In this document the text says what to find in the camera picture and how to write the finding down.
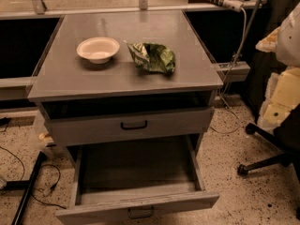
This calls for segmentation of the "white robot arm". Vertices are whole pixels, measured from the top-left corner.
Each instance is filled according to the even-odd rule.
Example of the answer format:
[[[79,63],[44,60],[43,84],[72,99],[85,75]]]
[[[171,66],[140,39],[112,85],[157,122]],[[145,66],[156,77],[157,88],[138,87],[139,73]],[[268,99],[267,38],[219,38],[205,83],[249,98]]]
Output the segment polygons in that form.
[[[268,79],[258,118],[259,127],[271,131],[300,104],[300,3],[278,28],[257,43],[256,49],[273,53],[283,66]]]

